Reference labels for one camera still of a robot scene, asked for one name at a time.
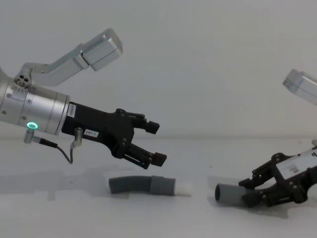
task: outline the gray hose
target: gray hose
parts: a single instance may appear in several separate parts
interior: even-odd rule
[[[216,186],[214,196],[218,203],[229,206],[247,207],[247,205],[242,200],[242,196],[250,192],[254,192],[254,190],[246,189],[242,186],[219,183]]]
[[[130,191],[150,192],[150,176],[126,176],[109,179],[111,193]]]
[[[174,178],[158,176],[126,176],[109,179],[111,193],[143,191],[155,195],[174,196]]]

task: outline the white end cap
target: white end cap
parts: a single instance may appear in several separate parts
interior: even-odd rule
[[[174,185],[175,196],[191,196],[193,193],[193,184],[190,182],[177,182]]]

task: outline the gray tube connector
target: gray tube connector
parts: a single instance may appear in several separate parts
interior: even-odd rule
[[[32,142],[32,139],[34,137],[34,130],[27,129],[24,135],[24,143],[30,144]]]
[[[214,197],[218,203],[224,205],[247,207],[247,205],[242,200],[242,196],[250,192],[254,192],[254,190],[247,189],[243,186],[219,183],[216,186]]]
[[[143,191],[154,195],[183,195],[192,194],[191,184],[179,185],[174,178],[159,176],[126,176],[109,179],[112,194],[131,191]]]

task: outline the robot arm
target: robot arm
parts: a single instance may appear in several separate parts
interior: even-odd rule
[[[317,105],[317,79],[291,70],[283,85],[295,95]],[[317,141],[314,148],[295,156],[277,153],[271,160],[252,171],[252,178],[239,182],[239,186],[218,184],[215,198],[219,203],[254,207],[264,204],[267,207],[287,202],[307,201],[307,192],[317,183]],[[256,187],[274,178],[276,183],[264,189]]]
[[[106,113],[70,102],[68,95],[39,86],[56,86],[89,66],[97,71],[121,54],[122,43],[109,28],[51,64],[25,63],[14,78],[0,69],[0,120],[28,128],[25,143],[34,141],[59,150],[57,144],[34,136],[34,131],[54,135],[62,131],[74,135],[71,159],[61,150],[70,163],[72,150],[84,138],[104,144],[114,157],[124,158],[144,169],[150,164],[162,166],[166,155],[151,153],[132,144],[134,128],[156,134],[159,124],[122,109]]]

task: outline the white table surface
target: white table surface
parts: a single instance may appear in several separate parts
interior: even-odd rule
[[[68,148],[70,140],[60,140]],[[0,236],[3,238],[312,237],[317,202],[274,208],[219,206],[215,185],[236,184],[277,152],[297,154],[310,139],[143,139],[166,153],[163,167],[139,168],[84,141],[69,165],[59,151],[0,141]],[[192,197],[111,195],[107,179],[157,175],[193,182]]]

